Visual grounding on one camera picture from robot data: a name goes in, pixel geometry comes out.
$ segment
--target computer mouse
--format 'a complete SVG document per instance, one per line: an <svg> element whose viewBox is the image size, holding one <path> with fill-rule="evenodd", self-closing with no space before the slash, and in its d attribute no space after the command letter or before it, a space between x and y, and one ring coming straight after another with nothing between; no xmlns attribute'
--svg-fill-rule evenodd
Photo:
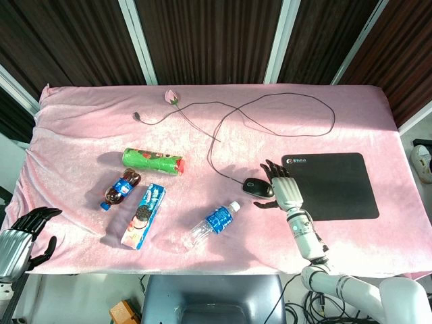
<svg viewBox="0 0 432 324"><path fill-rule="evenodd" d="M243 191L247 194L265 199L269 199L274 196L271 184L256 178L247 178L244 180Z"/></svg>

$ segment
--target silver robotic hand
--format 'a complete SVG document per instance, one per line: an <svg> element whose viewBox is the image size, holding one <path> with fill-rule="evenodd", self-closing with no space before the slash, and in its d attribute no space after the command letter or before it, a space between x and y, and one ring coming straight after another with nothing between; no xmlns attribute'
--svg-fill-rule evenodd
<svg viewBox="0 0 432 324"><path fill-rule="evenodd" d="M328 247L316 233L312 217L307 211L301 209L303 198L296 180L290 177L290 173L285 167L274 164L270 160L265 161L268 165L260 164L260 166L269 178L276 201L266 204L254 202L254 205L262 209L280 208L285 211L287 213L286 220L302 257L312 264L326 263L325 252Z"/></svg>
<svg viewBox="0 0 432 324"><path fill-rule="evenodd" d="M45 224L62 211L57 208L40 207L21 216L10 229L0 234L0 282L18 280L23 272L31 271L53 255L57 238L52 236L44 254L31 258L34 241Z"/></svg>

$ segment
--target plastic bottle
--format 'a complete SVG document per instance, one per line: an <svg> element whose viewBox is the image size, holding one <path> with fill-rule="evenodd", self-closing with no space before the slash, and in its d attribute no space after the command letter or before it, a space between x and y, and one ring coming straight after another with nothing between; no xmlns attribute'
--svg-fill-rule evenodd
<svg viewBox="0 0 432 324"><path fill-rule="evenodd" d="M232 222L234 214L239 210L240 205L236 201L233 201L228 207L219 207L191 229L189 234L183 239L183 245L190 250L194 246L206 241L210 233L219 234Z"/></svg>
<svg viewBox="0 0 432 324"><path fill-rule="evenodd" d="M105 202L101 203L104 210L108 210L111 205L118 205L129 195L129 193L140 183L141 175L133 169L126 169L120 179L108 188L105 193Z"/></svg>

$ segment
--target sneaker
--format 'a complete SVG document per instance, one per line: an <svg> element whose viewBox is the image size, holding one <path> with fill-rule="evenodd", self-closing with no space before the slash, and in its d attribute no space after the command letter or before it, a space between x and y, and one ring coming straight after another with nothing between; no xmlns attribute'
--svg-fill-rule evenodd
<svg viewBox="0 0 432 324"><path fill-rule="evenodd" d="M417 145L410 157L421 182L432 184L432 155L428 149L423 145Z"/></svg>

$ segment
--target table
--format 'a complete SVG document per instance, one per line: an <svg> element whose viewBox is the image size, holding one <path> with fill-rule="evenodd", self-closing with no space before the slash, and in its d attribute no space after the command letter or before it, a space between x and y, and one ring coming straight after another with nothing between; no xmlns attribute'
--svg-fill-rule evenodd
<svg viewBox="0 0 432 324"><path fill-rule="evenodd" d="M211 139L179 114L155 122L176 108L164 100L172 88L179 106L223 101L235 107L278 92L298 92L335 111L334 129L325 136L281 138L235 112L223 123L213 162L236 179L265 179L259 163L280 161L285 154L359 152L363 155L377 201L377 219L316 222L330 247L336 269L351 275L385 277L432 270L432 230L404 156L385 95L373 86L249 84L220 86L46 87L41 111L3 229L39 206L63 213L48 222L33 255L49 238L57 249L35 273L297 273L303 260L277 209L260 210L241 185L216 174L206 161ZM184 113L208 133L233 110L213 103L193 105ZM331 112L312 98L295 94L265 97L242 108L251 118L281 134L322 134L331 127ZM182 177L142 172L141 184L125 201L104 212L105 190L125 169L126 147L186 157ZM167 189L160 211L141 250L119 240L145 186ZM207 244L183 252L181 237L215 207L238 201L242 209L227 229Z"/></svg>

